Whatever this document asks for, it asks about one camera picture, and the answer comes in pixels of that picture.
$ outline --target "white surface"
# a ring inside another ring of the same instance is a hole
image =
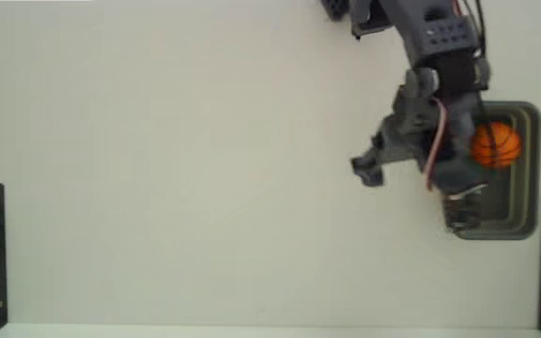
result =
[[[541,109],[541,3],[485,7],[487,96]],[[534,328],[538,236],[350,172],[406,66],[316,0],[0,3],[10,320]]]
[[[541,338],[537,330],[282,329],[8,324],[0,338]]]

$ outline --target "wire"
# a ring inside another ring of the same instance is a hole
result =
[[[477,18],[475,18],[475,14],[473,13],[473,10],[471,9],[471,5],[469,5],[469,0],[462,0],[462,1],[465,4],[467,13],[471,17],[471,22],[473,24],[473,28],[475,28],[475,32],[477,33],[477,36],[481,37],[482,32],[479,31],[479,24],[477,23]]]
[[[448,119],[448,110],[446,109],[446,106],[438,98],[433,98],[433,101],[435,101],[440,108],[440,124],[438,125],[438,131],[436,131],[436,135],[433,138],[433,145],[431,146],[431,150],[429,151],[429,157],[427,157],[427,163],[425,164],[425,170],[423,171],[425,176],[425,183],[429,191],[431,191],[432,189],[431,176],[433,174],[433,168],[438,157],[438,151],[440,150],[441,141],[443,140],[443,134],[446,130],[446,121]]]
[[[462,15],[462,10],[460,10],[460,4],[458,3],[458,0],[452,0],[452,10],[455,12],[456,16]]]
[[[477,14],[479,16],[479,24],[481,25],[481,35],[479,36],[479,43],[481,45],[481,54],[486,56],[486,21],[484,19],[484,8],[481,6],[481,0],[475,0],[477,6]]]
[[[498,147],[496,146],[496,137],[494,136],[494,130],[492,129],[492,125],[489,122],[489,115],[487,114],[486,106],[484,105],[484,101],[482,100],[481,94],[479,92],[477,92],[477,105],[479,106],[479,114],[481,114],[482,118],[484,119],[484,123],[486,123],[487,137],[489,138],[492,157],[492,161],[490,162],[490,164],[496,165],[500,160],[500,156],[498,154]]]

